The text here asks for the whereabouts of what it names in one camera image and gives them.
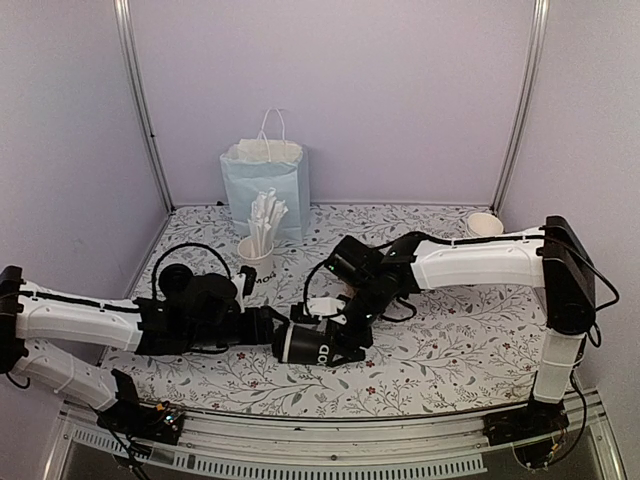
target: table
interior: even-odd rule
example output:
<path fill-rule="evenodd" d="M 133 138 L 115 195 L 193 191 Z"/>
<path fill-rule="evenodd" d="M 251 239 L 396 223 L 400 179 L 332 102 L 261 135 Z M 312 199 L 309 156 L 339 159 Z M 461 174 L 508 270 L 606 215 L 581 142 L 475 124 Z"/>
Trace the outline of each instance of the table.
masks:
<path fill-rule="evenodd" d="M 302 298 L 309 270 L 344 235 L 381 244 L 409 231 L 441 237 L 465 235 L 475 207 L 314 205 L 302 244 L 281 242 L 276 276 L 257 287 L 249 305 L 268 304 L 287 314 Z M 182 242 L 207 243 L 232 271 L 239 269 L 236 235 L 226 206 L 184 207 L 169 222 L 135 296 L 150 295 L 151 268 L 162 252 Z M 182 262 L 196 273 L 220 271 L 204 250 L 184 249 L 165 264 Z M 311 283 L 312 296 L 347 290 L 329 272 Z M 324 368 L 279 364 L 267 346 L 231 348 L 221 355 L 144 357 L 109 349 L 102 366 L 133 378 L 141 397 L 167 399 L 199 410 L 314 418 L 437 415 L 527 400 L 544 338 L 544 314 L 532 289 L 513 285 L 443 288 L 410 301 L 418 315 L 393 324 L 377 321 L 365 361 Z M 389 316 L 403 316 L 393 306 Z"/>

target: logo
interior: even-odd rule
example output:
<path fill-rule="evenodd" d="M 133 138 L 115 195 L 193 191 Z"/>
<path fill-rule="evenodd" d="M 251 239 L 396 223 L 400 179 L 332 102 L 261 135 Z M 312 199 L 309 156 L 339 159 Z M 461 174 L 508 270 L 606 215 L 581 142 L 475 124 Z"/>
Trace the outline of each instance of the logo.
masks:
<path fill-rule="evenodd" d="M 263 278 L 257 278 L 256 283 L 258 284 L 267 283 L 272 278 L 276 278 L 276 272 L 271 272 L 269 275 Z"/>
<path fill-rule="evenodd" d="M 318 365 L 326 365 L 329 360 L 329 347 L 327 345 L 320 345 L 318 350 Z"/>

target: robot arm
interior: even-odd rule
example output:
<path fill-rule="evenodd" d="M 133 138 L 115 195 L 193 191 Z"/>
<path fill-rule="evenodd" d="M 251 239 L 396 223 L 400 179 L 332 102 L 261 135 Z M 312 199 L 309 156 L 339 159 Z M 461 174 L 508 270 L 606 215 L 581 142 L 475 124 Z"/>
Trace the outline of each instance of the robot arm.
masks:
<path fill-rule="evenodd" d="M 544 227 L 491 238 L 443 240 L 411 233 L 386 254 L 345 237 L 324 266 L 357 293 L 351 299 L 315 299 L 311 311 L 298 315 L 303 323 L 314 315 L 330 319 L 324 332 L 280 327 L 274 354 L 281 361 L 335 366 L 363 360 L 373 343 L 371 324 L 394 299 L 409 294 L 470 284 L 544 288 L 549 330 L 527 412 L 515 420 L 488 416 L 488 436 L 500 430 L 496 425 L 519 425 L 516 433 L 502 435 L 513 441 L 568 424 L 562 398 L 595 323 L 595 288 L 591 260 L 564 218 L 548 217 Z"/>
<path fill-rule="evenodd" d="M 22 279 L 19 267 L 0 274 L 0 373 L 28 376 L 99 412 L 103 426 L 132 436 L 176 443 L 179 409 L 140 404 L 132 379 L 106 372 L 49 343 L 64 339 L 145 355 L 271 342 L 273 325 L 261 309 L 245 308 L 255 270 L 228 279 L 194 276 L 183 265 L 160 275 L 166 299 L 102 300 L 63 294 Z"/>

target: paper bag handle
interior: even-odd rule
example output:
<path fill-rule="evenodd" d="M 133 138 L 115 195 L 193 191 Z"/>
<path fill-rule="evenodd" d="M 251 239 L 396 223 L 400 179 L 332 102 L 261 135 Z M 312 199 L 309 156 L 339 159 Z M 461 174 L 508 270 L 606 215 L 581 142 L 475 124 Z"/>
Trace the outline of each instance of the paper bag handle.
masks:
<path fill-rule="evenodd" d="M 267 140 L 264 130 L 260 130 L 260 133 L 258 133 L 257 140 L 260 140 L 261 138 L 264 139 L 264 143 L 267 145 L 267 155 L 269 155 L 269 163 L 271 163 L 271 147 L 269 147 L 269 140 Z"/>
<path fill-rule="evenodd" d="M 269 114 L 274 111 L 278 114 L 278 116 L 280 117 L 280 123 L 282 124 L 282 141 L 284 143 L 286 143 L 285 139 L 284 139 L 284 118 L 282 118 L 282 113 L 280 113 L 280 109 L 279 108 L 270 108 L 269 110 L 267 110 L 267 113 L 264 114 L 264 119 L 262 120 L 262 127 L 260 127 L 260 132 L 258 133 L 258 138 L 264 138 L 265 140 L 267 139 L 267 136 L 264 133 L 264 127 L 267 124 L 267 119 L 269 118 Z"/>

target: lavender wall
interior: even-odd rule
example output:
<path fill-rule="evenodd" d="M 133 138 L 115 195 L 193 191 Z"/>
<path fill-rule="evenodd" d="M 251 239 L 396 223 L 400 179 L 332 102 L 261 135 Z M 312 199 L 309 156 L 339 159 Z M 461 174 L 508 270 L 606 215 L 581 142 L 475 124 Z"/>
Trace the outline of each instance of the lavender wall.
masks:
<path fill-rule="evenodd" d="M 163 210 L 126 80 L 113 2 L 0 6 L 0 266 L 120 297 Z M 0 478 L 42 475 L 61 399 L 0 378 Z"/>
<path fill-rule="evenodd" d="M 580 370 L 598 385 L 630 478 L 640 470 L 640 9 L 634 0 L 551 6 L 538 84 L 504 209 L 511 229 L 566 216 L 622 303 Z M 599 299 L 608 299 L 603 288 Z"/>
<path fill-rule="evenodd" d="M 277 106 L 310 148 L 316 201 L 489 204 L 533 4 L 132 2 L 176 203 L 224 199 L 219 155 Z"/>

